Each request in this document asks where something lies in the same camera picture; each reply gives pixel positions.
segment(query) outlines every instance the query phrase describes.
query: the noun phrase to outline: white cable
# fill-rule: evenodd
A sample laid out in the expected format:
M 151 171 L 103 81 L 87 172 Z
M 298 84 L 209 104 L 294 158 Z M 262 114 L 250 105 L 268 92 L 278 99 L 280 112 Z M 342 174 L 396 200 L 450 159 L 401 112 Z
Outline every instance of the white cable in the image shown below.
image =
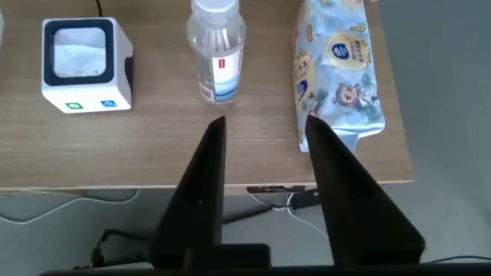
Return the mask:
M 260 199 L 258 199 L 257 197 L 255 197 L 255 195 L 253 195 L 253 194 L 249 194 L 249 195 L 250 195 L 250 196 L 251 196 L 251 197 L 252 197 L 252 198 L 253 198 L 255 201 L 257 201 L 257 203 L 259 203 L 259 204 L 261 204 L 261 205 L 263 205 L 263 206 L 266 206 L 266 207 L 270 206 L 269 204 L 266 204 L 266 203 L 262 202 Z M 273 210 L 275 210 L 275 211 L 283 211 L 283 210 L 285 210 L 285 209 L 286 209 L 286 207 L 281 207 L 281 208 L 273 207 Z
M 52 214 L 53 212 L 56 212 L 57 210 L 59 209 L 62 209 L 64 208 L 65 206 L 67 205 L 70 205 L 74 202 L 77 202 L 77 201 L 87 201 L 87 202 L 99 202 L 99 203 L 107 203 L 107 204 L 111 204 L 111 205 L 121 205 L 121 204 L 126 204 L 126 203 L 129 203 L 129 202 L 132 202 L 133 200 L 135 200 L 136 197 L 138 197 L 138 195 L 140 194 L 140 190 L 138 189 L 130 198 L 128 199 L 125 199 L 125 200 L 122 200 L 122 201 L 110 201 L 110 200 L 104 200 L 104 199 L 96 199 L 96 198 L 92 198 L 92 197 L 78 197 L 76 199 L 72 199 L 72 200 L 69 200 L 59 206 L 56 206 L 54 207 L 53 209 L 45 212 L 45 213 L 42 213 L 38 216 L 35 216 L 34 218 L 30 218 L 30 219 L 27 219 L 27 220 L 24 220 L 24 221 L 21 221 L 21 220 L 14 220 L 14 219 L 11 219 L 11 218 L 7 218 L 3 215 L 0 215 L 0 220 L 4 221 L 4 222 L 9 222 L 9 223 L 12 223 L 12 224 L 16 224 L 16 225 L 26 225 L 28 223 L 31 223 L 31 222 L 34 222 L 34 221 L 37 221 L 38 219 L 42 219 L 44 218 L 45 216 L 47 215 L 50 215 Z
M 319 233 L 321 233 L 323 236 L 325 237 L 328 237 L 328 234 L 326 234 L 324 231 L 322 231 L 319 227 L 311 224 L 310 222 L 307 222 L 306 220 L 303 220 L 301 218 L 299 218 L 298 216 L 296 215 L 293 215 L 293 212 L 291 211 L 291 206 L 290 206 L 290 201 L 292 200 L 292 197 L 293 197 L 294 193 L 292 193 L 289 197 L 288 197 L 288 200 L 286 201 L 286 205 L 288 206 L 286 208 L 286 211 L 288 211 L 288 213 L 295 219 L 299 220 L 300 222 L 303 222 L 305 223 L 306 225 L 312 227 L 313 229 L 317 230 Z

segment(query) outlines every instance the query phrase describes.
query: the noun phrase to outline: bottle label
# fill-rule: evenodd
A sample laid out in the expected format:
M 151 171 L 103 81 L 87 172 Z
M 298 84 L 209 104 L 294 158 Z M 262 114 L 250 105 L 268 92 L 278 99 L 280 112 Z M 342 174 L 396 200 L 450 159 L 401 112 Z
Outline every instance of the bottle label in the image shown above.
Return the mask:
M 214 57 L 213 78 L 215 81 L 215 99 L 224 101 L 233 97 L 239 89 L 242 48 L 226 57 Z

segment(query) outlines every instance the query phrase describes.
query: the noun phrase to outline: wet wipes package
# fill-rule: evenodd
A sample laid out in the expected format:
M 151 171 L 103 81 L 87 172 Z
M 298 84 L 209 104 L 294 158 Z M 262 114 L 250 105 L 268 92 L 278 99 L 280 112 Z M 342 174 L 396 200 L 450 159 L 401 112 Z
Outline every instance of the wet wipes package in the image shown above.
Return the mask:
M 293 35 L 293 90 L 300 150 L 305 121 L 325 121 L 354 151 L 358 139 L 381 132 L 374 59 L 362 0 L 305 0 Z

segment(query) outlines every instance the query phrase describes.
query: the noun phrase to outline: plastic water bottle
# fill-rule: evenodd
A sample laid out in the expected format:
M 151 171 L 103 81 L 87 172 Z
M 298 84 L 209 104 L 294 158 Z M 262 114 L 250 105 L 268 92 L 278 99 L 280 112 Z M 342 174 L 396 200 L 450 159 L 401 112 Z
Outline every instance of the plastic water bottle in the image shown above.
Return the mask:
M 238 0 L 192 0 L 187 37 L 196 52 L 201 94 L 213 104 L 231 102 L 239 91 L 246 24 Z

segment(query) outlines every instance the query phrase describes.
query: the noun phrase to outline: blue button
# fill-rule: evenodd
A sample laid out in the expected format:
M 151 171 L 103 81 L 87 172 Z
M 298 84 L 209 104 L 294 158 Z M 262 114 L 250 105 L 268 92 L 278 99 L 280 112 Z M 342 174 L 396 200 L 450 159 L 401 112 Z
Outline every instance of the blue button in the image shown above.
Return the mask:
M 117 107 L 116 103 L 113 100 L 102 100 L 101 104 L 104 107 Z

